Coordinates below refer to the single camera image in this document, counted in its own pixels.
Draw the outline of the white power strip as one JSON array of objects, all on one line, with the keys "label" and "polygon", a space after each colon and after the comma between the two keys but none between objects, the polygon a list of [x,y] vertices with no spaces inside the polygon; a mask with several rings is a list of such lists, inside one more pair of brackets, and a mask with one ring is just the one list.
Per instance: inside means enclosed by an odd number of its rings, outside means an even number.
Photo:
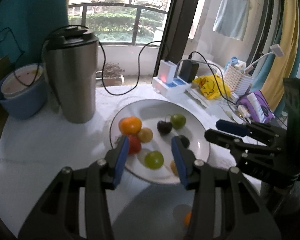
[{"label": "white power strip", "polygon": [[184,82],[179,77],[174,79],[172,83],[164,83],[158,77],[153,77],[152,87],[162,96],[172,97],[174,95],[183,94],[186,90],[191,88],[191,84]]}]

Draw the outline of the large orange front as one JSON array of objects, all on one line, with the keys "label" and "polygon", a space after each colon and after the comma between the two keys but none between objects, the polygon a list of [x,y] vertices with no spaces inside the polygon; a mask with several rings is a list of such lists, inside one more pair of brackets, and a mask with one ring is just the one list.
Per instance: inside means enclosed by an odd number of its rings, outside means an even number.
[{"label": "large orange front", "polygon": [[191,221],[191,215],[192,215],[192,212],[189,212],[189,213],[185,216],[185,218],[184,218],[184,224],[185,224],[185,226],[189,226],[190,221]]}]

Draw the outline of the white charger plug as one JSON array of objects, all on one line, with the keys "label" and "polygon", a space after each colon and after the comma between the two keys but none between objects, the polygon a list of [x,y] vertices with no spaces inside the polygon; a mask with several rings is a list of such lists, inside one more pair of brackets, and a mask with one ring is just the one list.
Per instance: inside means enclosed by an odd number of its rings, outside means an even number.
[{"label": "white charger plug", "polygon": [[158,70],[158,78],[163,83],[172,83],[174,80],[177,65],[171,61],[161,60]]}]

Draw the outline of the large orange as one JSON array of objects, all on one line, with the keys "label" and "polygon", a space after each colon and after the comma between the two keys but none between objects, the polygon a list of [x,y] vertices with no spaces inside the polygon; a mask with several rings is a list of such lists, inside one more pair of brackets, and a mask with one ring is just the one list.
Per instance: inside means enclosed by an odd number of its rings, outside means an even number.
[{"label": "large orange", "polygon": [[142,121],[135,117],[129,116],[119,122],[119,130],[124,135],[136,135],[142,128]]},{"label": "large orange", "polygon": [[189,212],[189,213],[185,216],[185,218],[184,218],[184,224],[185,224],[185,226],[189,226],[190,221],[191,221],[191,215],[192,215],[192,212]]}]

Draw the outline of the stainless steel tumbler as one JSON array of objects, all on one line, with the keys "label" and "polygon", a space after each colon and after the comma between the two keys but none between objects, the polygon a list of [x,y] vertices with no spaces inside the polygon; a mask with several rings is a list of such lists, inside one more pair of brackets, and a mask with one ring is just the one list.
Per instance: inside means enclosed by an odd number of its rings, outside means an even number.
[{"label": "stainless steel tumbler", "polygon": [[53,31],[43,46],[46,77],[66,120],[83,124],[95,109],[98,38],[87,27]]}]

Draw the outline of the hanging light blue towel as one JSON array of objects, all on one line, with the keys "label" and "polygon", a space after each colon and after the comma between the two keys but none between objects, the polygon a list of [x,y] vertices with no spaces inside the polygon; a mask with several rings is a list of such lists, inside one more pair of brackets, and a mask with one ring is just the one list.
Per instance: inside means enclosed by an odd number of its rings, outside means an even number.
[{"label": "hanging light blue towel", "polygon": [[248,24],[250,0],[222,0],[213,31],[243,41]]}]

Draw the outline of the white desk lamp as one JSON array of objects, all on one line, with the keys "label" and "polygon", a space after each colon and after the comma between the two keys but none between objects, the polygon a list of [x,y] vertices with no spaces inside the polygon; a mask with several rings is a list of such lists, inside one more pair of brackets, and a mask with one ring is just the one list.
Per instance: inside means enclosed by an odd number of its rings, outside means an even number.
[{"label": "white desk lamp", "polygon": [[254,65],[257,64],[261,59],[268,57],[269,55],[275,55],[277,57],[283,57],[285,54],[280,47],[279,44],[273,44],[270,46],[270,52],[260,56],[258,59],[256,59],[254,62],[252,62],[249,66],[247,66],[244,70],[244,74],[248,74],[251,70],[253,70]]}]

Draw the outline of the blue plastic bowl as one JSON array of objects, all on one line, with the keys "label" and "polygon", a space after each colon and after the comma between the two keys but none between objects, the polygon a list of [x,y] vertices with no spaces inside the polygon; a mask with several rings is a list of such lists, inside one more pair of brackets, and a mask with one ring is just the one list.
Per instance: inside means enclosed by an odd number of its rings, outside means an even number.
[{"label": "blue plastic bowl", "polygon": [[0,81],[0,104],[20,120],[35,115],[47,101],[47,88],[41,64],[28,64]]}]

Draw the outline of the black power adapter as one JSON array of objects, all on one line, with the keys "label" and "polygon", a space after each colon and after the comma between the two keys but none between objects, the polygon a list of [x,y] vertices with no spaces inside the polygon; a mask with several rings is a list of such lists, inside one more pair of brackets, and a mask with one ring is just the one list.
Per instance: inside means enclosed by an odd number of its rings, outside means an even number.
[{"label": "black power adapter", "polygon": [[198,72],[199,63],[193,60],[185,60],[182,62],[179,77],[186,83],[191,83]]}]

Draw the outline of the yellow curtain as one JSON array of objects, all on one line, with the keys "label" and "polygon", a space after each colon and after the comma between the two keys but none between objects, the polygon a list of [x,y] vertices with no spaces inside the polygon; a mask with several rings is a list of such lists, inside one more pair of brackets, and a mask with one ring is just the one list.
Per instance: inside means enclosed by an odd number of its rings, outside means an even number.
[{"label": "yellow curtain", "polygon": [[279,105],[283,94],[283,80],[290,76],[299,46],[300,12],[297,0],[285,0],[280,47],[282,57],[276,57],[261,92],[273,111]]}]

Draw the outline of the dark plum with stem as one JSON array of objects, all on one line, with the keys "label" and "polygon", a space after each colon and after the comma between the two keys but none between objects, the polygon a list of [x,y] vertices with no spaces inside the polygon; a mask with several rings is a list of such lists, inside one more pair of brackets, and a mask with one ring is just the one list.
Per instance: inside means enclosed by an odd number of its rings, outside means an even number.
[{"label": "dark plum with stem", "polygon": [[168,135],[173,128],[173,125],[170,121],[165,120],[159,120],[157,123],[157,130],[160,133],[160,135],[165,136]]}]

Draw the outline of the teal curtain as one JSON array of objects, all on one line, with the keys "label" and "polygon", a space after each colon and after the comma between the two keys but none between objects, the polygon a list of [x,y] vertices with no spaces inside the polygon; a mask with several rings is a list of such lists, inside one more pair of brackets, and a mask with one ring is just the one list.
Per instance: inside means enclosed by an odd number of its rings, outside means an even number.
[{"label": "teal curtain", "polygon": [[67,6],[67,0],[2,0],[0,58],[17,67],[37,63],[47,35],[68,25]]}]

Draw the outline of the green tomato back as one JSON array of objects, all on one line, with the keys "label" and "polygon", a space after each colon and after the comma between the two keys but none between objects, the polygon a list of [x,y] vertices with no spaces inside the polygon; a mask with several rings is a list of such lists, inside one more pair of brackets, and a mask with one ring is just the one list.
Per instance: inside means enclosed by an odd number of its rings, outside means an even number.
[{"label": "green tomato back", "polygon": [[186,124],[186,118],[182,114],[174,114],[170,117],[170,122],[174,129],[181,129]]}]

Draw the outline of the white blue tube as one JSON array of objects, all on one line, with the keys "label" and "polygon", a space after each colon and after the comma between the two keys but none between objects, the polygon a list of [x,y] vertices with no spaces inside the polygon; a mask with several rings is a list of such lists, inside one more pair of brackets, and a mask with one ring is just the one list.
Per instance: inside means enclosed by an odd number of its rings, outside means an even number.
[{"label": "white blue tube", "polygon": [[263,123],[265,115],[256,95],[254,93],[249,94],[247,100],[249,101],[249,111],[253,120]]}]

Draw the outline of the white oval serving plate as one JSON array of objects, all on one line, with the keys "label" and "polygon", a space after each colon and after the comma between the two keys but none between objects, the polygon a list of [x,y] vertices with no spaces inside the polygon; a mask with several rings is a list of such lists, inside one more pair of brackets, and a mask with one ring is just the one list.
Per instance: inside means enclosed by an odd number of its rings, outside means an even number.
[{"label": "white oval serving plate", "polygon": [[[168,135],[160,135],[157,123],[169,120],[170,115],[181,114],[186,118],[186,124],[179,130],[173,129]],[[121,132],[119,122],[127,117],[134,116],[142,121],[142,126],[153,132],[150,142],[141,144],[141,151],[127,157],[125,168],[138,178],[158,185],[177,185],[179,177],[171,170],[170,163],[173,160],[171,140],[174,136],[184,135],[190,141],[191,150],[197,159],[207,162],[210,155],[210,143],[204,138],[205,128],[201,122],[189,111],[172,102],[163,100],[140,100],[123,107],[114,116],[110,130],[110,144],[117,145]],[[145,157],[149,152],[159,151],[164,158],[164,164],[157,170],[151,170],[145,166]]]}]

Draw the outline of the white perforated basket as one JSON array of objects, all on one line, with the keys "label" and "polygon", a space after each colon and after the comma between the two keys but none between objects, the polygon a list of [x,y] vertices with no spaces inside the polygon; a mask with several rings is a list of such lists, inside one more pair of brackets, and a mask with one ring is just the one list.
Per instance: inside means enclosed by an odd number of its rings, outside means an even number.
[{"label": "white perforated basket", "polygon": [[230,90],[238,96],[244,95],[254,82],[250,75],[243,74],[231,65],[225,68],[223,77]]}]

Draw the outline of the small dark plum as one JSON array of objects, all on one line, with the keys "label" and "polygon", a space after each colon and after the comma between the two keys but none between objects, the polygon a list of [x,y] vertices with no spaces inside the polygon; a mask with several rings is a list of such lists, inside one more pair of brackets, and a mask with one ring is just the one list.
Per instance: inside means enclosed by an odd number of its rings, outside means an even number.
[{"label": "small dark plum", "polygon": [[184,135],[179,135],[179,139],[180,139],[180,141],[181,141],[184,148],[189,148],[190,141],[187,137],[185,137]]}]

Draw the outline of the round grey glass mat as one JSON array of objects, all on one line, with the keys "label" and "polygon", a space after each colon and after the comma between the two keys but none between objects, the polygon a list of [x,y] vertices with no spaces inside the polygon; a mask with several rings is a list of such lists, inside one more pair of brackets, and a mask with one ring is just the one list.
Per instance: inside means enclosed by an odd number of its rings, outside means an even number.
[{"label": "round grey glass mat", "polygon": [[183,186],[151,185],[123,208],[112,224],[115,239],[183,239],[193,191]]}]

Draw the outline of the yellow brown kiwi fruit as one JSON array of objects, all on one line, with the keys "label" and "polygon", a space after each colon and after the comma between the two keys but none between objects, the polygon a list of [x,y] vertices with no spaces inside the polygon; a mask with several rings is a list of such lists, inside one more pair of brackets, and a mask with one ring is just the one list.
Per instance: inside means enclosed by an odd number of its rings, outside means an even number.
[{"label": "yellow brown kiwi fruit", "polygon": [[150,128],[142,128],[137,134],[138,139],[142,143],[148,143],[153,139],[153,132]]}]

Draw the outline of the large orange back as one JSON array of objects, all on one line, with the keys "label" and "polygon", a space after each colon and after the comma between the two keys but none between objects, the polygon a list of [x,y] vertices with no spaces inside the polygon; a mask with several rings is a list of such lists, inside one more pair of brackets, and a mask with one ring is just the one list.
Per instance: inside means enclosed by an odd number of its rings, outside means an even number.
[{"label": "large orange back", "polygon": [[142,121],[135,117],[129,116],[119,122],[119,130],[124,135],[136,135],[142,128]]}]

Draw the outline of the balcony metal railing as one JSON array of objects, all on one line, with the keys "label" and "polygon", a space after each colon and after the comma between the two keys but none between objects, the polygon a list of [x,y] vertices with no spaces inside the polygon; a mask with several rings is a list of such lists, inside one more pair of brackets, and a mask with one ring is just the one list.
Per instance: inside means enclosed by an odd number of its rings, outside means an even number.
[{"label": "balcony metal railing", "polygon": [[85,25],[103,44],[141,45],[162,39],[168,12],[144,5],[90,2],[68,7],[70,24]]}]

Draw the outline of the small yellow orange fruit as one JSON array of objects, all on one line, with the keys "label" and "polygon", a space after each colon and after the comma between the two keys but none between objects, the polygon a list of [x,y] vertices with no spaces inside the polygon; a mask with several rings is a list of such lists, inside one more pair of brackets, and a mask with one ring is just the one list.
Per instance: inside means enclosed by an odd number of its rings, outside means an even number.
[{"label": "small yellow orange fruit", "polygon": [[170,168],[171,168],[171,171],[173,172],[173,174],[178,177],[179,175],[178,175],[178,170],[177,170],[175,161],[171,161]]}]

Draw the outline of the green tomato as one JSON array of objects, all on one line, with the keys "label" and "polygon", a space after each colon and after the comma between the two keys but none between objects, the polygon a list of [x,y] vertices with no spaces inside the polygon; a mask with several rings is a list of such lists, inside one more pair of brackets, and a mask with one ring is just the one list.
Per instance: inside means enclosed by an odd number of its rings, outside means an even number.
[{"label": "green tomato", "polygon": [[164,164],[164,157],[159,151],[149,152],[145,156],[145,166],[151,170],[157,170]]},{"label": "green tomato", "polygon": [[170,122],[174,129],[181,129],[186,124],[186,118],[182,114],[174,114],[170,117]]}]

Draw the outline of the red tomato small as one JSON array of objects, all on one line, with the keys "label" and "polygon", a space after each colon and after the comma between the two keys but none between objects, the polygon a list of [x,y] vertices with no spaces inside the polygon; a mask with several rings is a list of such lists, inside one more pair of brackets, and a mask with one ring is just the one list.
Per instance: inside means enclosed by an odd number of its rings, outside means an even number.
[{"label": "red tomato small", "polygon": [[129,135],[129,155],[138,154],[141,151],[141,142],[135,135]]}]

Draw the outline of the green tomato front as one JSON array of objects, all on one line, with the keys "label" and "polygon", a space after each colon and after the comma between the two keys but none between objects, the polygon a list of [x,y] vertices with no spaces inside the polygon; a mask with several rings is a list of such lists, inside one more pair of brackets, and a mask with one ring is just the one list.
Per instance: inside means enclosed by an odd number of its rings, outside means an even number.
[{"label": "green tomato front", "polygon": [[159,151],[149,152],[145,156],[145,166],[151,170],[157,170],[164,164],[164,157]]}]

